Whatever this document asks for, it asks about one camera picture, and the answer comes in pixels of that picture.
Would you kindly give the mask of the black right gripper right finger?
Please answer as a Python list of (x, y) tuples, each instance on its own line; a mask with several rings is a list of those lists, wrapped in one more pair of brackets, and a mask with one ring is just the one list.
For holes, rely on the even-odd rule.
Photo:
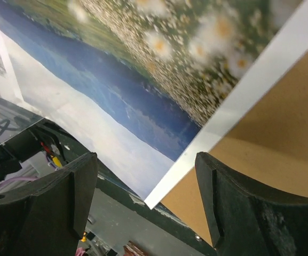
[(218, 255), (308, 255), (308, 197), (246, 176), (205, 152), (195, 171)]

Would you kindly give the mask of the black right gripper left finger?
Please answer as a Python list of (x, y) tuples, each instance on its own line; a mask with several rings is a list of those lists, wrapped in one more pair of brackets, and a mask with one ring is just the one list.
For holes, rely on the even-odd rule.
[(97, 154), (86, 153), (0, 194), (0, 255), (75, 255), (97, 175)]

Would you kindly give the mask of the brown cardboard backing board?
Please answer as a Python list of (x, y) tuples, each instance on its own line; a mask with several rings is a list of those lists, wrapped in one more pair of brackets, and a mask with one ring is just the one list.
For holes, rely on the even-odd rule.
[(308, 197), (308, 51), (209, 154), (268, 186)]

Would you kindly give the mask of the landscape photo print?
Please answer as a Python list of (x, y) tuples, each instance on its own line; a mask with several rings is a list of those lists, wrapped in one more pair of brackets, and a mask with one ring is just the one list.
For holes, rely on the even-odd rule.
[(0, 1), (0, 50), (153, 208), (308, 51), (308, 1)]

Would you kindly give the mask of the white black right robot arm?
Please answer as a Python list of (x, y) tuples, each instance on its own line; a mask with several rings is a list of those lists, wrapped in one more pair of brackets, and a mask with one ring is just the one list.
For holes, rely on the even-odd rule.
[[(0, 181), (21, 162), (60, 146), (35, 125), (0, 145)], [(308, 255), (308, 198), (256, 181), (200, 152), (196, 177), (216, 255)], [(0, 255), (75, 255), (83, 237), (98, 159), (85, 153), (59, 170), (0, 194)]]

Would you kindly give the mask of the aluminium front rail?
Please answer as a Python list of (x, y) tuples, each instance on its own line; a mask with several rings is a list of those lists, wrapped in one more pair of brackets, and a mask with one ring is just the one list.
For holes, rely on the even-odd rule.
[[(0, 193), (54, 171), (87, 149), (56, 123), (0, 98)], [(149, 255), (214, 255), (215, 251), (165, 206), (150, 210), (104, 163), (99, 163), (87, 231), (92, 253), (103, 245), (118, 255), (128, 242)]]

